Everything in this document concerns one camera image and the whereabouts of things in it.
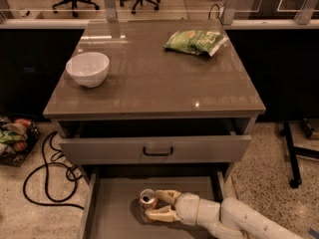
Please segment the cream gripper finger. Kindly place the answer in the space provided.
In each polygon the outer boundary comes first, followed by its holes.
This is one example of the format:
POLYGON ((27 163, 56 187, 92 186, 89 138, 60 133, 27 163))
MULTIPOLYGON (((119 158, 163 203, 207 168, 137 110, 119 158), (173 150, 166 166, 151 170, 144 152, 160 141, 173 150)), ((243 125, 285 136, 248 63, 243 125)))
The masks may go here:
POLYGON ((162 200, 169 205, 175 205, 175 202, 181 196, 181 193, 177 190, 157 190, 156 196, 159 200, 162 200))
POLYGON ((179 217, 175 210, 171 209, 170 205, 160 209, 147 209, 145 215, 149 220, 172 223, 179 221, 179 217))

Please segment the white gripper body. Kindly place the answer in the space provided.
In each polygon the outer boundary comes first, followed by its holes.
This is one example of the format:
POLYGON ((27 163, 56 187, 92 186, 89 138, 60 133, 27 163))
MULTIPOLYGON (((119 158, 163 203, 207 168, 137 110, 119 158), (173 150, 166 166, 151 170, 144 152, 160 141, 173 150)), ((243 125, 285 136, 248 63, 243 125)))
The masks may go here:
POLYGON ((174 208, 182 224, 190 226, 196 224, 199 200, 200 197, 192 193, 184 193, 176 200, 174 208))

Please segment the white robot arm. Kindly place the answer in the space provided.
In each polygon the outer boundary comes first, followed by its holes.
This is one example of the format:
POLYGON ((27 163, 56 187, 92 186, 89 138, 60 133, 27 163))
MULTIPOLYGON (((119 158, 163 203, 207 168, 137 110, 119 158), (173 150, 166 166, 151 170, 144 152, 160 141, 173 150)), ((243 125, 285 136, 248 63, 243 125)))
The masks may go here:
POLYGON ((243 232, 256 239, 303 239, 235 198, 218 203, 189 192, 145 189, 139 202, 147 222, 200 226, 216 239, 243 239, 243 232))

